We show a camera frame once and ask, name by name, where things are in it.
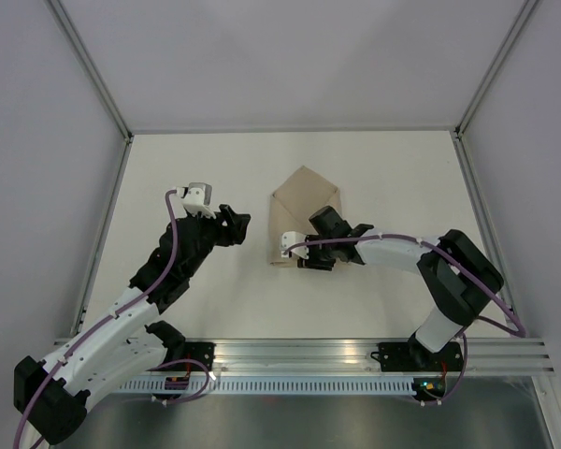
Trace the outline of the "beige cloth napkin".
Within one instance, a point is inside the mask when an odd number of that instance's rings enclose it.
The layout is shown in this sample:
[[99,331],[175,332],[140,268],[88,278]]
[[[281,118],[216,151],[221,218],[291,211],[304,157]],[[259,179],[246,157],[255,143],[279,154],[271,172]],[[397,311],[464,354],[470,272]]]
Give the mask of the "beige cloth napkin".
[[275,268],[295,268],[296,261],[281,256],[281,236],[288,231],[314,234],[309,217],[325,206],[342,213],[339,188],[322,175],[302,166],[270,196],[268,263]]

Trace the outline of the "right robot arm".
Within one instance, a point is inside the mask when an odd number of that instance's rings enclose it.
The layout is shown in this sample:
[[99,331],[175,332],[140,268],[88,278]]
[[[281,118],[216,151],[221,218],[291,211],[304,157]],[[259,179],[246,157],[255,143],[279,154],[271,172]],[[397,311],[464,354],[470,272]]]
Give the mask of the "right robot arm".
[[326,206],[309,218],[311,234],[286,231],[280,237],[284,258],[299,268],[331,271],[340,261],[386,266],[417,274],[434,307],[408,340],[410,363],[430,369],[443,348],[478,319],[504,286],[504,279],[462,231],[452,229],[432,239],[382,233],[371,224],[351,226]]

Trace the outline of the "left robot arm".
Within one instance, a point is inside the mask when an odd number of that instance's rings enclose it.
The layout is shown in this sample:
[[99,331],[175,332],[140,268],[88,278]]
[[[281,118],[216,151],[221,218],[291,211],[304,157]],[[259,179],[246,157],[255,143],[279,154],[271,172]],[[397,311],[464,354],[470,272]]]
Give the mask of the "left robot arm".
[[23,358],[13,372],[13,403],[22,415],[14,447],[31,426],[33,446],[56,445],[72,436],[89,411],[135,375],[179,368],[185,338],[162,314],[190,287],[217,247],[240,245],[251,217],[222,204],[218,210],[185,206],[169,217],[147,262],[114,304],[88,328],[48,355]]

